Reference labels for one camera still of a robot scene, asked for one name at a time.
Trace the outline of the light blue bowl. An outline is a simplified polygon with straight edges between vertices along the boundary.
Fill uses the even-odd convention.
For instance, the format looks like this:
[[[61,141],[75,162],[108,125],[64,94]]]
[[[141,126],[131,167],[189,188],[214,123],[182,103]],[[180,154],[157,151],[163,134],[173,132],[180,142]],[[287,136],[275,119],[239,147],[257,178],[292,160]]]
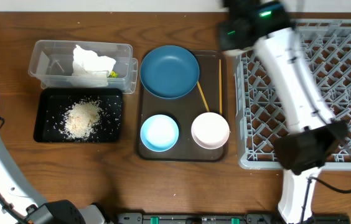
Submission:
[[[149,117],[140,129],[143,145],[153,152],[172,148],[179,138],[179,127],[174,119],[164,114]]]

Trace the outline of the yellow green snack wrapper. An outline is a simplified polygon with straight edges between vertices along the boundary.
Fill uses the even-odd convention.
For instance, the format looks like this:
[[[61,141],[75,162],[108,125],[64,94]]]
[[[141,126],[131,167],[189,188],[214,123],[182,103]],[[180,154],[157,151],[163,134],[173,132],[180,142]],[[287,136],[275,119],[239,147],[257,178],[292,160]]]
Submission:
[[[114,71],[111,71],[108,75],[108,78],[117,78],[118,77],[118,74]]]

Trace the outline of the white napkin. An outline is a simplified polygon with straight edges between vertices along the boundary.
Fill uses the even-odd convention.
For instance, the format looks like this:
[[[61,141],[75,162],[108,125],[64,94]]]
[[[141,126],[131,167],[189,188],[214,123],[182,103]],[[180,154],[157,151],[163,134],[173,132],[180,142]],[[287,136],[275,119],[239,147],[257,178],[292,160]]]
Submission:
[[[108,75],[113,71],[116,60],[108,56],[98,56],[92,50],[79,45],[73,50],[73,73],[71,83],[75,87],[100,88],[108,86]]]

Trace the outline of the rice leftovers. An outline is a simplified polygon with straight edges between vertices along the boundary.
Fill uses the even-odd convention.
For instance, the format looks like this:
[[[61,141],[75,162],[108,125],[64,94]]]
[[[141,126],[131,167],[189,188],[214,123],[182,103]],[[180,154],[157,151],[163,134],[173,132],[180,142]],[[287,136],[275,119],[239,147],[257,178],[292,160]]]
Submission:
[[[43,142],[115,142],[123,99],[109,96],[52,96],[44,110]]]

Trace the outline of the white paper cup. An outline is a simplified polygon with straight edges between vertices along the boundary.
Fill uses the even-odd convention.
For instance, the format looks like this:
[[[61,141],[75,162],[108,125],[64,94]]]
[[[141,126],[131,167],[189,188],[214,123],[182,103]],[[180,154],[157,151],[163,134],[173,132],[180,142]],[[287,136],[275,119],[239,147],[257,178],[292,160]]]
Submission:
[[[223,54],[226,55],[227,57],[236,57],[250,50],[253,50],[253,47],[246,47],[244,49],[225,50],[223,51]]]

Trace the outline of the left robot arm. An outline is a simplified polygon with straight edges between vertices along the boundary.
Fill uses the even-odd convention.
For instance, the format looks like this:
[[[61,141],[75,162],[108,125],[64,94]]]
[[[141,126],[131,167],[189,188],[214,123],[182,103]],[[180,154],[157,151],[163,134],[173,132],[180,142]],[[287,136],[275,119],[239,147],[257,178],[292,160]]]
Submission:
[[[110,222],[96,205],[78,209],[68,200],[48,202],[25,178],[0,137],[0,223]]]

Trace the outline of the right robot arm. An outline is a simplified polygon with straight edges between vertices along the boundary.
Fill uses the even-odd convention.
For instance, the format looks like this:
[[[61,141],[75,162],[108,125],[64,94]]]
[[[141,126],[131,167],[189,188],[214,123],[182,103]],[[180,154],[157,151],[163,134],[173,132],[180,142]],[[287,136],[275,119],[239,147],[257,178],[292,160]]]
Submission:
[[[316,87],[296,25],[280,1],[224,0],[228,19],[218,25],[218,44],[225,54],[253,50],[266,69],[285,113],[289,134],[273,143],[283,167],[278,212],[284,223],[312,217],[315,184],[327,158],[347,136]]]

